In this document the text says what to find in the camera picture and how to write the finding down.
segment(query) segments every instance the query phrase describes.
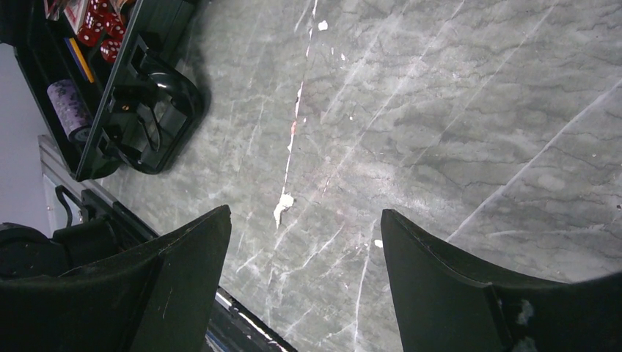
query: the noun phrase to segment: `gray wall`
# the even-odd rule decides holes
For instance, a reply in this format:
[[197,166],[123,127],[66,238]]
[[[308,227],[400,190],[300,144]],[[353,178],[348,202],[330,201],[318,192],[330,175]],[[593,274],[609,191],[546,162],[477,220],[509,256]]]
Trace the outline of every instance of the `gray wall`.
[[47,134],[13,48],[0,44],[0,222],[50,232],[37,136]]

